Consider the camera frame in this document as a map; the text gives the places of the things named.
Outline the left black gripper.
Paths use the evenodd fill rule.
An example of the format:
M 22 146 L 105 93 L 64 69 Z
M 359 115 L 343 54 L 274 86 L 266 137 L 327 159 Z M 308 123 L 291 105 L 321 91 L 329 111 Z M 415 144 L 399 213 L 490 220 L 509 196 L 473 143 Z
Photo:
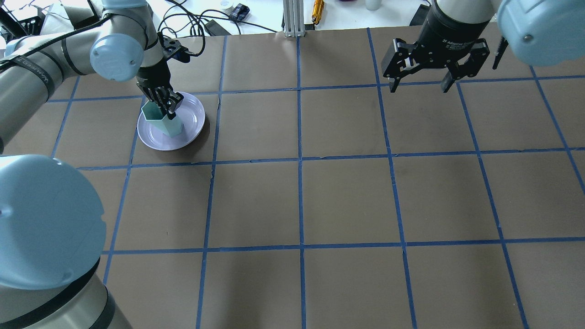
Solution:
M 177 107 L 181 105 L 184 96 L 173 91 L 167 62 L 158 62 L 150 67 L 140 67 L 136 79 L 138 88 L 148 100 L 157 105 L 169 120 L 173 120 L 177 116 Z

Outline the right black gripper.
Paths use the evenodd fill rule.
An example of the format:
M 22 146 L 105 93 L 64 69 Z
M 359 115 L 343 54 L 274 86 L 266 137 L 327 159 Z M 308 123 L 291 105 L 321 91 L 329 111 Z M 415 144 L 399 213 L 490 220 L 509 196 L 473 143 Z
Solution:
M 488 23 L 489 20 L 464 23 L 440 9 L 431 9 L 414 44 L 394 39 L 384 55 L 383 77 L 389 81 L 389 92 L 396 92 L 404 77 L 417 73 L 422 67 L 447 67 L 448 72 L 441 81 L 442 92 L 448 92 L 464 77 L 476 76 L 490 54 L 487 40 L 480 38 Z M 466 61 L 459 64 L 458 61 L 467 55 Z

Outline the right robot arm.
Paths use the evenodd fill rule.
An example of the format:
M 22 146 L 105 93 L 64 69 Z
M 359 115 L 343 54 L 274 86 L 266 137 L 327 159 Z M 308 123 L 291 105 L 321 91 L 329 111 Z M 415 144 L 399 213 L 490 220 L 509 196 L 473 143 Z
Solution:
M 533 66 L 557 65 L 584 55 L 582 0 L 433 0 L 414 43 L 394 39 L 382 59 L 383 77 L 396 92 L 404 77 L 446 69 L 441 90 L 476 76 L 490 49 L 481 37 L 492 19 L 501 38 L 493 69 L 507 49 Z

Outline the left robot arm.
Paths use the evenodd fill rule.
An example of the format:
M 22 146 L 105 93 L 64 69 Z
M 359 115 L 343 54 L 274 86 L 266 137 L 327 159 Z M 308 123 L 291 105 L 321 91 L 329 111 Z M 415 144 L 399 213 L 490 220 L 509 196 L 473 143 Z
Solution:
M 1 59 L 1 327 L 130 329 L 97 275 L 106 238 L 92 184 L 56 151 L 67 100 L 48 155 L 5 148 L 69 79 L 137 79 L 156 123 L 173 135 L 183 96 L 173 90 L 163 36 L 146 0 L 104 0 L 100 18 L 75 31 L 23 36 Z

